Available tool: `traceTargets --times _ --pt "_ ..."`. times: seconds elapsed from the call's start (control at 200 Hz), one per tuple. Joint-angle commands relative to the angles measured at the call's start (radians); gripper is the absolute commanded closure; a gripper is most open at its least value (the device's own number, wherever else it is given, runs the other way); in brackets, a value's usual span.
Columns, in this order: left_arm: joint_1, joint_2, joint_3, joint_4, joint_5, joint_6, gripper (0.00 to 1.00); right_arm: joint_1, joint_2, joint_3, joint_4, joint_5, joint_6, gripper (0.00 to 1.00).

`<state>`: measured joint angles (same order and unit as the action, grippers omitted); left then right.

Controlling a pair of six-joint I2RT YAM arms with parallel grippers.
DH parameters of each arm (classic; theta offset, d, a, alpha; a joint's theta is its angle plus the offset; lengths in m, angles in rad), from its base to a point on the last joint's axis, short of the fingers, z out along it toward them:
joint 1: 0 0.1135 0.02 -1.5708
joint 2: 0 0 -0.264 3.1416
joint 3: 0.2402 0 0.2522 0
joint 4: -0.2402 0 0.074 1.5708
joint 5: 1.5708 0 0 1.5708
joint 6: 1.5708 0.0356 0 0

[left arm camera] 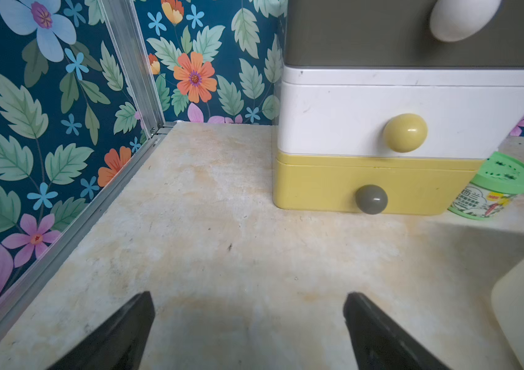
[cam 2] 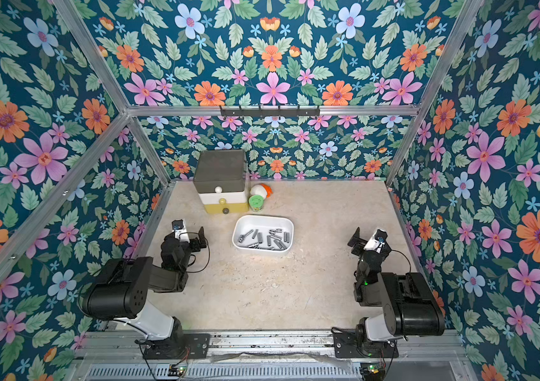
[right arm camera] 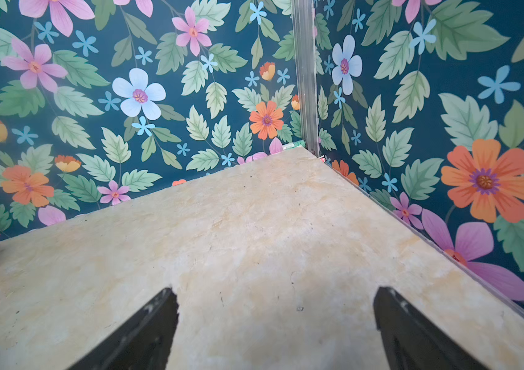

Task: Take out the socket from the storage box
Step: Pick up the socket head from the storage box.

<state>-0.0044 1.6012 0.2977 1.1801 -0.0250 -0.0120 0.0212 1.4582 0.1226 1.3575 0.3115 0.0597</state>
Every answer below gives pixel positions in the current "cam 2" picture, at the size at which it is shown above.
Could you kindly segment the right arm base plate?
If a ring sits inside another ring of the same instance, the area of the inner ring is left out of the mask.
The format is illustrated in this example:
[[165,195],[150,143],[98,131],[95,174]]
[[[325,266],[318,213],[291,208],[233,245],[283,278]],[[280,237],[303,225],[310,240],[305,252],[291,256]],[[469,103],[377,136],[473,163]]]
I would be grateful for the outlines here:
[[395,341],[370,341],[356,330],[332,327],[334,354],[338,359],[395,359],[399,356]]

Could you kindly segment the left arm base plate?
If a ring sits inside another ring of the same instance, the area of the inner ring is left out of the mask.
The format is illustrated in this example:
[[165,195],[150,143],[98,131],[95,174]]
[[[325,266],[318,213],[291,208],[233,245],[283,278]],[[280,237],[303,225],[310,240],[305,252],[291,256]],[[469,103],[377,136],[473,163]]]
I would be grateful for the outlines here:
[[141,343],[146,360],[200,360],[205,359],[210,348],[208,333],[174,333],[161,341]]

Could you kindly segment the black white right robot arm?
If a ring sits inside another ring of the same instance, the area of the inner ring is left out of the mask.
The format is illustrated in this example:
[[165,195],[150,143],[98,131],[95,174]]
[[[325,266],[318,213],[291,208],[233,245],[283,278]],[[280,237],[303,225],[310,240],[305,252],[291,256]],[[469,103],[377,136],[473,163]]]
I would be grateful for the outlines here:
[[446,329],[438,305],[425,277],[416,271],[402,275],[383,271],[382,265],[395,253],[386,231],[378,229],[369,239],[356,229],[348,247],[357,257],[354,299],[359,306],[379,307],[382,314],[364,317],[354,329],[355,348],[364,357],[382,355],[396,348],[399,339],[439,337]]

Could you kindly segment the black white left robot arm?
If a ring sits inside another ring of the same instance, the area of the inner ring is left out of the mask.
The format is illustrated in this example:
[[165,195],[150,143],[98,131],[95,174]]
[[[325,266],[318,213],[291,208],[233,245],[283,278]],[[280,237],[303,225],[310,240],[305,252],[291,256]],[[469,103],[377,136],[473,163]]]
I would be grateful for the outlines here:
[[160,266],[152,257],[109,260],[84,295],[80,309],[88,317],[134,329],[139,334],[134,342],[146,360],[202,357],[209,336],[184,333],[180,320],[155,307],[148,293],[184,291],[193,273],[192,255],[207,247],[204,228],[188,232],[177,220],[160,246]]

